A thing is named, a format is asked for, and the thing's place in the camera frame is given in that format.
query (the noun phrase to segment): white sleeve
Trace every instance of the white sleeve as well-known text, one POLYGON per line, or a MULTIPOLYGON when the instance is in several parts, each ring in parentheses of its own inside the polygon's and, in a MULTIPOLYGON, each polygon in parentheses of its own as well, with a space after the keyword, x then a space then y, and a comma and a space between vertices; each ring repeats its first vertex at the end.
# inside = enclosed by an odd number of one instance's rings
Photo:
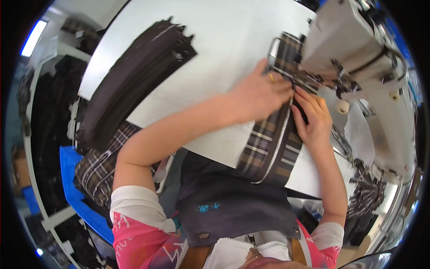
POLYGON ((112 192, 110 217, 114 212, 156 227, 164 232, 175 232, 172 219, 167 219, 155 192, 142 186, 122 186, 112 192))
POLYGON ((323 250, 329 247, 342 247, 344 228, 339 223, 327 222, 315 228, 310 235, 316 247, 323 250))

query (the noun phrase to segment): apron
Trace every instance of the apron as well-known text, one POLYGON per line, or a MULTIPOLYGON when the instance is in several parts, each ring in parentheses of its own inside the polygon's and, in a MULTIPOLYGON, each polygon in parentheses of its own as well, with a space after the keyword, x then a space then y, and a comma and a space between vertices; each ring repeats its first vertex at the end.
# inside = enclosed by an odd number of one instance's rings
POLYGON ((233 174, 233 168, 195 153, 185 157, 176 209, 190 247, 258 231, 301 238, 286 189, 251 184, 233 174))

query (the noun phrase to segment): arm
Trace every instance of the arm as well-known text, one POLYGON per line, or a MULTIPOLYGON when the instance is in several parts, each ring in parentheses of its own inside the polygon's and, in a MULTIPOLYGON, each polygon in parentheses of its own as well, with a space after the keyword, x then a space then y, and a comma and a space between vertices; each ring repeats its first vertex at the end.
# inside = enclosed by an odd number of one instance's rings
POLYGON ((229 93, 215 96, 142 129, 122 147, 113 189, 143 186, 155 191, 150 165, 205 133, 236 123, 262 120, 289 100, 291 83, 278 73, 261 75, 267 60, 229 93))
POLYGON ((329 141, 333 121, 326 102, 300 88, 297 88, 295 99, 309 121, 306 125, 298 108, 293 106, 297 132, 312 155, 321 180, 324 214, 319 224, 336 222, 344 227, 348 207, 347 192, 329 141))

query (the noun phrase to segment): industrial sewing machine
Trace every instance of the industrial sewing machine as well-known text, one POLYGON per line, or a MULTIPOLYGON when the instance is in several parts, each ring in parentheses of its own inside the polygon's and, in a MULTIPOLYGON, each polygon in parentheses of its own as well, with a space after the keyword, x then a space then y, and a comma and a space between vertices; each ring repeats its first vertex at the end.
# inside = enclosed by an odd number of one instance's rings
POLYGON ((314 91, 334 91, 340 114, 359 103, 375 146, 374 164, 387 181, 400 184, 415 169, 414 100, 407 63, 378 15, 356 0, 327 1, 300 38, 295 79, 314 91))

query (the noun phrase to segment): brown leather strap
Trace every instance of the brown leather strap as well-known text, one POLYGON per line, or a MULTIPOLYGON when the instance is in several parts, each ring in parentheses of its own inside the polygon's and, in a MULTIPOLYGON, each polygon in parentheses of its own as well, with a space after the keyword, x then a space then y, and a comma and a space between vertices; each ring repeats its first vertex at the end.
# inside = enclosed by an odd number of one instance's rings
POLYGON ((303 249, 301 248, 300 242, 298 239, 291 238, 291 246, 292 246, 292 260, 298 263, 307 266, 306 258, 304 257, 303 249))
POLYGON ((211 246, 190 247, 179 269, 202 269, 211 246))

